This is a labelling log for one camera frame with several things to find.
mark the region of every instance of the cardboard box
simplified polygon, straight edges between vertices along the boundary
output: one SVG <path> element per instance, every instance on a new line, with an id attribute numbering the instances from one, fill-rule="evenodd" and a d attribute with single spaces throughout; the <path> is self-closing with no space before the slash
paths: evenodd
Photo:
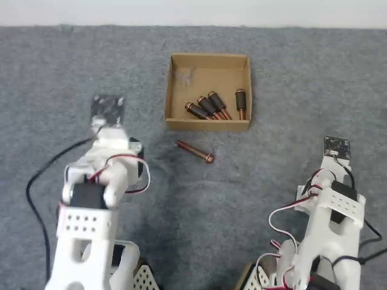
<path id="1" fill-rule="evenodd" d="M 246 91 L 246 120 L 239 120 L 235 91 Z M 188 113 L 187 102 L 215 91 L 232 120 L 200 120 Z M 173 53 L 167 79 L 165 118 L 173 130 L 246 131 L 252 116 L 250 63 L 242 54 Z"/>

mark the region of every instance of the red wire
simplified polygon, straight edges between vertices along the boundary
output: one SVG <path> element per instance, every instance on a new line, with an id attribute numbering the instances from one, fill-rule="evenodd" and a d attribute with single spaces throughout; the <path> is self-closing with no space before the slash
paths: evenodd
<path id="1" fill-rule="evenodd" d="M 98 177 L 98 176 L 100 176 L 101 173 L 102 173 L 103 171 L 105 171 L 105 169 L 107 169 L 106 166 L 102 167 L 102 168 L 101 168 L 100 170 L 98 170 L 95 174 L 91 175 L 87 180 L 88 180 L 88 181 L 93 181 L 93 180 L 95 180 L 95 178 Z"/>
<path id="2" fill-rule="evenodd" d="M 117 157 L 133 157 L 137 160 L 143 160 L 142 158 L 138 157 L 138 156 L 135 156 L 133 154 L 115 154 L 115 155 L 112 155 L 110 156 L 106 162 L 105 162 L 105 165 L 104 167 L 102 167 L 100 170 L 98 170 L 96 173 L 94 173 L 93 175 L 91 175 L 89 178 L 88 178 L 88 181 L 93 181 L 96 177 L 100 176 L 102 174 L 103 171 L 105 171 L 107 169 L 107 165 L 108 165 L 108 162 L 109 160 L 113 159 L 113 158 L 117 158 Z M 138 192 L 142 192 L 148 185 L 144 186 L 143 188 L 140 188 L 140 189 L 135 189 L 135 190 L 127 190 L 125 191 L 125 193 L 127 194 L 134 194 L 134 193 L 138 193 Z"/>

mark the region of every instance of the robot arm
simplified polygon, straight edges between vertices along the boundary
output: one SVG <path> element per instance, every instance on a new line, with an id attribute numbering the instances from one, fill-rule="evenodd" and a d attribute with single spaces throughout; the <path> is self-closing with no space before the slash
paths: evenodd
<path id="1" fill-rule="evenodd" d="M 305 185 L 298 187 L 296 201 L 275 210 L 270 226 L 291 237 L 272 245 L 277 253 L 262 255 L 250 272 L 243 290 L 356 290 L 360 288 L 360 230 L 364 221 L 364 196 L 357 194 L 350 173 L 348 140 L 325 137 L 324 158 L 320 169 Z M 352 186 L 343 183 L 350 175 Z M 280 210 L 294 208 L 308 214 L 309 221 L 303 241 L 275 228 L 271 217 Z"/>
<path id="2" fill-rule="evenodd" d="M 149 174 L 148 165 L 137 157 L 141 151 L 141 144 L 130 141 L 123 129 L 104 127 L 92 148 L 66 167 L 57 247 L 46 290 L 127 290 L 133 286 L 130 276 L 140 255 L 135 244 L 125 245 L 125 261 L 120 264 L 124 269 L 111 278 L 110 270 L 119 202 L 128 186 L 137 183 L 142 164 Z M 82 255 L 85 242 L 89 245 Z"/>

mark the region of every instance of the copper tube with nut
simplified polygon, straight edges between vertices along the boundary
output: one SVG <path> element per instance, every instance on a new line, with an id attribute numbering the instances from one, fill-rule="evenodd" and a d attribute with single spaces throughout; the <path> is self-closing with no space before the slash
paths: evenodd
<path id="1" fill-rule="evenodd" d="M 188 151 L 188 152 L 196 155 L 197 157 L 204 159 L 206 161 L 206 164 L 213 163 L 213 161 L 215 159 L 215 156 L 212 155 L 211 153 L 203 152 L 202 150 L 194 148 L 191 145 L 189 145 L 181 140 L 176 141 L 176 144 L 177 144 L 177 146 L 184 149 L 185 151 Z"/>
<path id="2" fill-rule="evenodd" d="M 208 112 L 206 112 L 201 107 L 191 103 L 190 101 L 186 103 L 184 108 L 187 110 L 187 112 L 190 112 L 192 115 L 196 116 L 199 119 L 213 120 L 213 118 L 208 115 Z"/>
<path id="3" fill-rule="evenodd" d="M 211 101 L 208 98 L 203 97 L 201 95 L 200 97 L 198 97 L 197 102 L 199 106 L 201 106 L 214 119 L 225 120 L 222 118 L 222 116 L 220 116 L 220 114 L 217 113 L 216 107 L 214 107 L 214 105 L 211 103 Z"/>
<path id="4" fill-rule="evenodd" d="M 232 120 L 229 112 L 226 109 L 226 105 L 223 103 L 223 101 L 220 99 L 216 92 L 210 91 L 207 96 L 211 103 L 214 105 L 214 107 L 216 107 L 218 113 L 222 117 L 224 117 L 225 120 Z"/>

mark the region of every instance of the copper pipe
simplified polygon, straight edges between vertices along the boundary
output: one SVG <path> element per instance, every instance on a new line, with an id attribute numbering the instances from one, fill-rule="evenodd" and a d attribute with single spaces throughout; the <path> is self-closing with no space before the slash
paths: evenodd
<path id="1" fill-rule="evenodd" d="M 219 112 L 220 117 L 222 117 L 223 120 L 228 120 L 226 116 L 223 114 L 222 111 Z"/>
<path id="2" fill-rule="evenodd" d="M 186 150 L 186 151 L 188 151 L 188 152 L 190 152 L 190 153 L 192 153 L 192 154 L 194 154 L 194 155 L 204 159 L 206 161 L 206 164 L 213 163 L 213 161 L 215 159 L 215 157 L 212 154 L 208 154 L 208 153 L 203 152 L 203 151 L 201 151 L 201 150 L 199 150 L 197 148 L 194 148 L 191 145 L 189 145 L 189 144 L 187 144 L 187 143 L 185 143 L 183 141 L 178 140 L 178 141 L 176 141 L 176 144 L 180 148 L 182 148 L 182 149 L 184 149 L 184 150 Z"/>
<path id="3" fill-rule="evenodd" d="M 213 115 L 213 116 L 215 117 L 215 119 L 217 119 L 217 120 L 225 120 L 225 119 L 223 119 L 222 116 L 220 116 L 220 114 L 217 113 L 217 112 L 214 112 L 212 115 Z"/>
<path id="4" fill-rule="evenodd" d="M 239 119 L 240 120 L 245 120 L 246 119 L 245 110 L 240 109 L 240 110 L 238 110 L 238 112 L 239 112 Z"/>
<path id="5" fill-rule="evenodd" d="M 221 112 L 223 113 L 223 115 L 225 116 L 226 120 L 232 120 L 230 114 L 228 113 L 228 111 L 226 110 L 226 108 L 223 108 L 221 110 Z"/>
<path id="6" fill-rule="evenodd" d="M 212 102 L 212 104 L 216 107 L 218 113 L 223 113 L 224 119 L 223 120 L 232 120 L 230 114 L 228 113 L 226 109 L 226 105 L 223 103 L 223 101 L 220 99 L 218 94 L 214 91 L 210 91 L 208 94 L 208 99 Z"/>

